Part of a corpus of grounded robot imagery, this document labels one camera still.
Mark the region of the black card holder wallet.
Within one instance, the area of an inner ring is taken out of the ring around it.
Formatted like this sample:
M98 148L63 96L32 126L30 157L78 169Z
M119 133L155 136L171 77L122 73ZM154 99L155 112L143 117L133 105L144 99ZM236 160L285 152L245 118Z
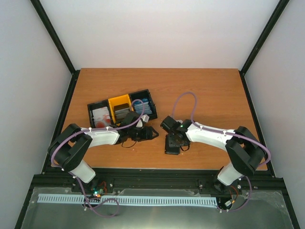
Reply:
M181 149L180 141L173 134L165 136L165 154L179 155Z

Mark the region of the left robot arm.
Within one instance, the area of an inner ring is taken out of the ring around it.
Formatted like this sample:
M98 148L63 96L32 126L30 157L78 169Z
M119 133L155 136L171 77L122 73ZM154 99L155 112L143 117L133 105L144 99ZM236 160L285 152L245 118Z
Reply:
M98 189L95 171L84 161L89 148L102 145L119 145L131 139L134 142L153 140L159 133L147 126L149 116L130 111L119 124L102 128L81 128L70 124L48 148L51 164L82 181L89 192Z

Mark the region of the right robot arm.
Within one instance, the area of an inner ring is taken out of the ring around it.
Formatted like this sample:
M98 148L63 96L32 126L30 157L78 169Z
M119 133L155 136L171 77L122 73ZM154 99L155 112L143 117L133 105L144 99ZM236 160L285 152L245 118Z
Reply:
M216 183L231 185L237 179L252 176L265 157L266 151L245 127L219 129L186 119L183 122L166 117L160 127L167 132L165 153L177 155L184 146L203 143L225 151L230 163L221 168Z

